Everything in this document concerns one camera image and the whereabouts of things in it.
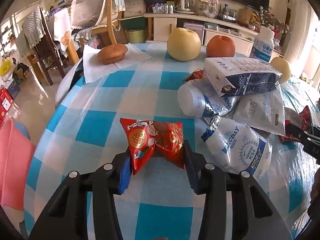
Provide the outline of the pink plastic trash bin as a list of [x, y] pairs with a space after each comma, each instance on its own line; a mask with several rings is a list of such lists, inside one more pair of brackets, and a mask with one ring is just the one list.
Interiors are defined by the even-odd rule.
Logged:
[[27, 174], [36, 146], [12, 119], [1, 127], [1, 205], [23, 210]]

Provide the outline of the yellow pear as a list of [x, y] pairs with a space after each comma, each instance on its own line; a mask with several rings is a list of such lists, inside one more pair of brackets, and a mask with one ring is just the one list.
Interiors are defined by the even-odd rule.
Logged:
[[191, 61], [201, 51], [201, 40], [198, 34], [185, 28], [173, 28], [167, 40], [168, 54], [178, 61]]
[[281, 72], [279, 83], [285, 83], [291, 77], [290, 64], [283, 57], [274, 57], [271, 60], [270, 65]]

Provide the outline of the red gift boxes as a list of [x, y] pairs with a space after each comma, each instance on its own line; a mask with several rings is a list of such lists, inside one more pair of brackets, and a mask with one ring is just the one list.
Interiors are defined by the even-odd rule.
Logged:
[[0, 89], [0, 125], [3, 124], [9, 108], [12, 106], [13, 99], [5, 88]]

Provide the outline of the red candy snack packet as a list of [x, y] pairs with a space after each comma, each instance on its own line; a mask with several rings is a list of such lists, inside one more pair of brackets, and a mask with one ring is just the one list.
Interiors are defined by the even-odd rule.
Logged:
[[129, 143], [133, 174], [141, 170], [155, 151], [184, 169], [184, 135], [181, 122], [120, 118], [120, 123]]

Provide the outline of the yellow plastic bag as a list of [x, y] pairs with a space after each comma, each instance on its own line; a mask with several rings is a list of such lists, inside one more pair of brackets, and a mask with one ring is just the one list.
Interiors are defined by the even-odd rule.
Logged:
[[12, 60], [11, 58], [6, 58], [4, 60], [1, 60], [0, 65], [0, 76], [6, 75], [9, 71], [12, 69]]

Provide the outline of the white feather wipes pack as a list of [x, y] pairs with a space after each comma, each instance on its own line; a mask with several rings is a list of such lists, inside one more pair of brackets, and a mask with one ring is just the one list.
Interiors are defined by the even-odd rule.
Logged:
[[285, 135], [285, 112], [280, 86], [270, 92], [244, 95], [233, 119], [264, 132]]

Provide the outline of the blue white checkered tablecloth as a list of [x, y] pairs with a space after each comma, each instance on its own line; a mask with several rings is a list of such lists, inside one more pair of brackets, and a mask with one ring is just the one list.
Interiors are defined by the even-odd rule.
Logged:
[[[177, 92], [183, 79], [204, 66], [205, 52], [188, 62], [175, 61], [164, 43], [140, 44], [150, 59], [134, 63], [92, 83], [79, 80], [57, 108], [37, 146], [24, 194], [24, 218], [31, 231], [48, 200], [71, 171], [93, 172], [125, 150], [157, 142], [208, 153], [201, 135], [207, 125], [185, 116]], [[125, 239], [197, 239], [204, 196], [190, 188], [187, 173], [165, 158], [151, 157], [115, 197]]]

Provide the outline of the blue white milk carton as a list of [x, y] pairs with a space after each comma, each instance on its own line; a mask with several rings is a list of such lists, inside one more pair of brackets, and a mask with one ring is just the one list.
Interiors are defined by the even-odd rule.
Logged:
[[207, 57], [203, 70], [220, 97], [273, 91], [282, 76], [270, 64], [249, 57]]

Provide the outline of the dark wooden chair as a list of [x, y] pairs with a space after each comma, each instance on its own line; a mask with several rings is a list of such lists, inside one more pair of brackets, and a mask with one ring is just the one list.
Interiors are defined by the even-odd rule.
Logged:
[[64, 68], [67, 67], [67, 59], [61, 58], [59, 50], [49, 32], [40, 5], [24, 19], [22, 29], [29, 47], [38, 59], [41, 70], [49, 85], [53, 85], [52, 78], [49, 75], [50, 69], [57, 69], [61, 77], [64, 78]]

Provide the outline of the electric kettle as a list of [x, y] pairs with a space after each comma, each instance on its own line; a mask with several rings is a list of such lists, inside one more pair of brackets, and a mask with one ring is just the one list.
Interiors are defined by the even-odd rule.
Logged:
[[180, 14], [195, 14], [192, 0], [179, 0], [178, 5], [175, 7], [175, 12]]

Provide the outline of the green waste basket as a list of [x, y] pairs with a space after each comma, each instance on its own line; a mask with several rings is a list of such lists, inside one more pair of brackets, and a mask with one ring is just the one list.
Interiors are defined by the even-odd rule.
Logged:
[[129, 43], [138, 44], [146, 41], [145, 29], [129, 29], [125, 31], [126, 39]]

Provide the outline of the red orange apple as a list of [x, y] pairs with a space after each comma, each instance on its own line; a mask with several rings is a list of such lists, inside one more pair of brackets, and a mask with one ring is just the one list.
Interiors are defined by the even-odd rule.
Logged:
[[235, 43], [228, 36], [216, 35], [210, 39], [206, 46], [207, 57], [233, 57]]

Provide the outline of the white TV cabinet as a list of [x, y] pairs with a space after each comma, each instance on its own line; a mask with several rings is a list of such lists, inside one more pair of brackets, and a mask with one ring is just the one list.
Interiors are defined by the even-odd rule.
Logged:
[[148, 19], [149, 37], [154, 42], [166, 42], [174, 28], [186, 28], [195, 31], [206, 46], [217, 35], [228, 36], [235, 44], [236, 52], [248, 56], [253, 46], [253, 40], [258, 34], [236, 23], [230, 23], [215, 18], [188, 14], [153, 14], [145, 13]]

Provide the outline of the white Ambrosial yogurt bottle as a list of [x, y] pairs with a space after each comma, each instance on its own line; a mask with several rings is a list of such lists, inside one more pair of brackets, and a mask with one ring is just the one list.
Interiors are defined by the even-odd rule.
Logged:
[[274, 31], [261, 26], [255, 37], [249, 57], [269, 63], [274, 50]]

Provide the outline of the white Maiciday milk pouch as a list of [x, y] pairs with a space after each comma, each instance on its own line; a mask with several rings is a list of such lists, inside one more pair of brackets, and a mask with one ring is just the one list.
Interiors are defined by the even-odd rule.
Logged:
[[247, 124], [214, 115], [201, 139], [215, 163], [229, 173], [247, 171], [259, 180], [270, 166], [272, 146]]

